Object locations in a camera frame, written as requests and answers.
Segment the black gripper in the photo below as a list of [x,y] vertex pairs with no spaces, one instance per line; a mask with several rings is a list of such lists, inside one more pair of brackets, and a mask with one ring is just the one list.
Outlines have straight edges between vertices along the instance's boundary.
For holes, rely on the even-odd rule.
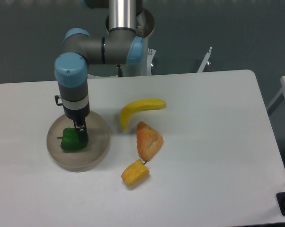
[[79,132],[80,143],[87,143],[88,133],[85,117],[87,117],[90,112],[89,96],[86,95],[82,100],[78,101],[68,101],[59,95],[55,95],[54,98],[56,105],[63,106],[65,115],[73,120],[74,128]]

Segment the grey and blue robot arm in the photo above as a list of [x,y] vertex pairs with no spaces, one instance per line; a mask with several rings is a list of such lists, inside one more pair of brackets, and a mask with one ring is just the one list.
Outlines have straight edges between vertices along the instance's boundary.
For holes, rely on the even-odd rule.
[[55,60],[54,75],[65,115],[73,120],[80,143],[89,138],[88,67],[92,64],[139,65],[143,62],[143,38],[137,35],[136,18],[143,10],[140,0],[85,0],[89,8],[109,9],[108,37],[91,38],[89,32],[74,28],[62,43],[63,53]]

